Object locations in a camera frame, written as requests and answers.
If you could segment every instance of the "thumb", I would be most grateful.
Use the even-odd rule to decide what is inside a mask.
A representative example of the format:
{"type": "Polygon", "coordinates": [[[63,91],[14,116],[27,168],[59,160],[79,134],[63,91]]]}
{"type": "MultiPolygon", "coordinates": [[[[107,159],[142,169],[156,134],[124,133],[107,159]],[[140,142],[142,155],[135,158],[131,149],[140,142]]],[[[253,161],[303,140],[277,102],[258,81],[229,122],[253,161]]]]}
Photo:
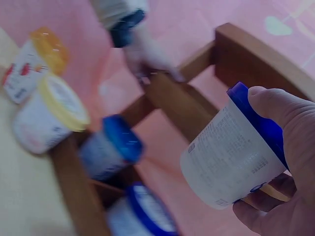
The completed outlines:
{"type": "Polygon", "coordinates": [[[248,92],[248,100],[260,116],[272,119],[282,129],[299,114],[315,108],[313,102],[278,88],[252,87],[248,92]]]}

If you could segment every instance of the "pink mat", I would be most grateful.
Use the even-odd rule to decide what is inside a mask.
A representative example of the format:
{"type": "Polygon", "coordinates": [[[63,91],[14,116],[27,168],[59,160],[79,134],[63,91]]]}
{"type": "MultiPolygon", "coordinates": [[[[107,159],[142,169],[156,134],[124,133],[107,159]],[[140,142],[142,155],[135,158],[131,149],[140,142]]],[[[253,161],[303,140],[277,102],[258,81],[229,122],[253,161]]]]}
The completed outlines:
{"type": "MultiPolygon", "coordinates": [[[[315,0],[150,0],[150,4],[152,34],[176,65],[213,40],[216,26],[232,22],[315,76],[315,0]]],[[[88,0],[2,1],[0,27],[19,46],[29,31],[40,26],[50,27],[70,49],[72,60],[64,78],[88,106],[93,129],[98,129],[100,117],[121,111],[141,95],[121,52],[110,49],[88,0]]],[[[226,87],[213,76],[212,68],[192,84],[218,108],[224,105],[226,87]]],[[[154,112],[136,131],[148,147],[137,168],[167,204],[184,235],[255,235],[230,208],[213,210],[189,189],[179,167],[187,142],[164,114],[154,112]]]]}

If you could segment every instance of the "hand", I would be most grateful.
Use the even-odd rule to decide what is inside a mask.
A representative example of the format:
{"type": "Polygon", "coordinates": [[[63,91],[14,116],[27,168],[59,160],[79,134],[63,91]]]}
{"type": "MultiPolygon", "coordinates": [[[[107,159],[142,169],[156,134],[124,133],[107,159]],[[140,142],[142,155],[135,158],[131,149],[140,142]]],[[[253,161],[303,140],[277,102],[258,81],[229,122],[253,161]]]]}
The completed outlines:
{"type": "Polygon", "coordinates": [[[240,201],[233,210],[238,219],[262,236],[315,235],[315,103],[281,89],[253,87],[249,102],[261,116],[283,129],[284,154],[292,177],[281,174],[270,182],[291,198],[274,199],[262,191],[240,201]]]}
{"type": "Polygon", "coordinates": [[[159,70],[168,72],[177,82],[184,78],[172,66],[158,44],[151,38],[145,23],[133,28],[133,43],[124,47],[123,51],[128,68],[141,85],[148,84],[148,78],[159,70]]]}

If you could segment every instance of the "nutrition label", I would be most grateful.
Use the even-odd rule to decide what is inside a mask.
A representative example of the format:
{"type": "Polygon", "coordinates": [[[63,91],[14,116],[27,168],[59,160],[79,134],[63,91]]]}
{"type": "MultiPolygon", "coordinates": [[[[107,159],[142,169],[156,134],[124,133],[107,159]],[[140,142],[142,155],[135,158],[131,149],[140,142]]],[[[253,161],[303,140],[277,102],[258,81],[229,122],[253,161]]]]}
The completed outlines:
{"type": "Polygon", "coordinates": [[[35,90],[37,82],[48,72],[48,65],[29,40],[6,72],[3,87],[14,102],[21,103],[35,90]]]}
{"type": "Polygon", "coordinates": [[[285,171],[232,100],[182,154],[181,168],[193,191],[218,209],[285,171]]]}

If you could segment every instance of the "wooden rung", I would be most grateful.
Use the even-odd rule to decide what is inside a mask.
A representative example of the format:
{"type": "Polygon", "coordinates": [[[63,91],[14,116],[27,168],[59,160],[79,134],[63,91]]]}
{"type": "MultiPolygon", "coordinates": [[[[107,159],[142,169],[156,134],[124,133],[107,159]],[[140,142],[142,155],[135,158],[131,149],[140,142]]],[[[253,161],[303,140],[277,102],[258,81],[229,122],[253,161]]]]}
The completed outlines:
{"type": "Polygon", "coordinates": [[[225,24],[216,29],[216,76],[228,87],[281,88],[315,101],[315,81],[299,66],[244,30],[225,24]]]}
{"type": "Polygon", "coordinates": [[[115,188],[108,184],[90,180],[90,185],[96,190],[102,204],[105,208],[109,208],[116,200],[124,196],[123,190],[115,188]]]}
{"type": "Polygon", "coordinates": [[[144,91],[190,142],[213,118],[211,112],[206,111],[179,84],[162,73],[153,76],[151,84],[144,91]]]}
{"type": "Polygon", "coordinates": [[[179,70],[185,78],[186,83],[197,77],[210,65],[215,64],[213,48],[214,42],[208,43],[179,66],[179,70]]]}
{"type": "Polygon", "coordinates": [[[152,104],[152,102],[143,95],[123,110],[121,115],[130,127],[134,127],[147,115],[154,111],[155,108],[156,107],[152,104]]]}
{"type": "Polygon", "coordinates": [[[69,137],[49,152],[63,199],[79,235],[110,236],[101,201],[91,188],[76,147],[75,139],[69,137]]]}

